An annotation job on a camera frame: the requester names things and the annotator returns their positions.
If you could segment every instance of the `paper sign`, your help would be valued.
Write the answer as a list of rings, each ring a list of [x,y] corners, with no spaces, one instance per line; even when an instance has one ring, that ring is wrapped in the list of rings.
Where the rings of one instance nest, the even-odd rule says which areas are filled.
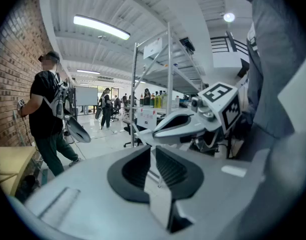
[[[149,45],[144,47],[144,56],[143,59],[154,55],[162,50],[162,38],[158,38],[154,42],[151,42]]]
[[[153,109],[137,110],[137,125],[146,129],[154,130],[157,125],[157,112]]]

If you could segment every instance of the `red brick wall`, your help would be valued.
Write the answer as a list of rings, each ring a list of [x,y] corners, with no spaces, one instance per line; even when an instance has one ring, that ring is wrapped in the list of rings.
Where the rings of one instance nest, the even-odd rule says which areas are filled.
[[[13,111],[18,100],[29,100],[34,77],[42,70],[38,58],[51,50],[39,0],[18,1],[0,28],[0,146],[22,145]],[[30,139],[34,141],[28,116],[25,123]],[[17,119],[17,125],[28,144],[21,118]]]

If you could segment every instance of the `white ceiling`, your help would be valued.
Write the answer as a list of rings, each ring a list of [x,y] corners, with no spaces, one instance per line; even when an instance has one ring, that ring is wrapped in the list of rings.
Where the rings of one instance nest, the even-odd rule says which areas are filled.
[[[195,12],[190,12],[192,15],[198,15],[194,21],[200,22],[200,17],[203,17],[202,21],[206,22],[205,27],[201,28],[202,32],[199,33],[199,35],[203,35],[205,40],[200,41],[202,44],[198,41],[193,42],[196,46],[193,61],[199,66],[198,69],[203,75],[210,67],[206,65],[208,62],[205,62],[201,56],[210,56],[207,50],[209,45],[207,43],[209,42],[208,31],[212,35],[212,30],[227,27],[227,23],[220,15],[225,12],[232,12],[236,15],[236,20],[233,23],[235,26],[249,26],[251,6],[244,0],[181,0],[181,3],[196,4]],[[167,4],[168,2],[165,0],[49,0],[48,4],[41,1],[41,8],[44,21],[44,14],[48,13],[51,16],[51,20],[45,22],[48,36],[52,45],[56,44],[53,47],[58,47],[64,62],[63,66],[67,67],[72,77],[83,82],[87,79],[97,80],[98,75],[77,73],[77,69],[93,70],[101,73],[101,81],[105,80],[104,77],[108,77],[113,78],[113,81],[120,85],[129,85],[135,42],[141,43],[166,29],[167,22],[170,22],[179,39],[188,36],[192,40],[196,35],[193,31],[194,26],[189,28],[187,22],[183,22],[185,12],[179,15],[179,12],[169,9],[172,8],[171,4],[169,4],[170,6]],[[109,22],[129,32],[131,37],[125,41],[92,28],[75,25],[73,18],[76,14]],[[100,42],[97,37],[101,35],[105,35],[106,39],[101,41],[94,64],[91,67]],[[148,66],[150,61],[151,59],[146,61],[139,59],[137,68],[142,69],[145,64]],[[165,63],[162,58],[158,61],[159,63],[154,65],[155,69],[162,68]],[[192,70],[188,68],[183,69],[182,72],[190,79],[198,77],[197,73],[193,74],[190,71]]]

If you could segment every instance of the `fluorescent light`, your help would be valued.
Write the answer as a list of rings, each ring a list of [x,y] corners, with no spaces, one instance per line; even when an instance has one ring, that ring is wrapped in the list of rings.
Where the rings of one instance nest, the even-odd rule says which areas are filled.
[[[94,72],[94,71],[87,71],[87,70],[80,70],[78,69],[77,72],[80,72],[80,73],[87,73],[87,74],[95,74],[95,75],[100,75],[99,72]]]
[[[226,22],[233,22],[235,20],[235,15],[232,13],[226,13],[223,18]]]
[[[118,27],[100,21],[98,19],[93,19],[81,15],[76,15],[74,17],[74,24],[101,30],[124,40],[127,40],[130,37],[130,34],[128,32],[119,29]]]

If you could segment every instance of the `railing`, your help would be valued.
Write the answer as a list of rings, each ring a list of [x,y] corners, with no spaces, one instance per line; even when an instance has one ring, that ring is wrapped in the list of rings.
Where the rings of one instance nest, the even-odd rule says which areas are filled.
[[[211,38],[211,45],[212,45],[212,51],[213,53],[222,53],[222,52],[241,52],[248,56],[247,46],[246,44],[238,41],[233,40],[232,42],[229,40],[229,37],[227,36],[220,36],[220,37],[212,37]]]
[[[213,53],[237,52],[242,62],[242,69],[238,73],[239,77],[243,77],[249,68],[249,58],[247,45],[235,40],[230,32],[226,32],[226,36],[212,37],[211,45]]]

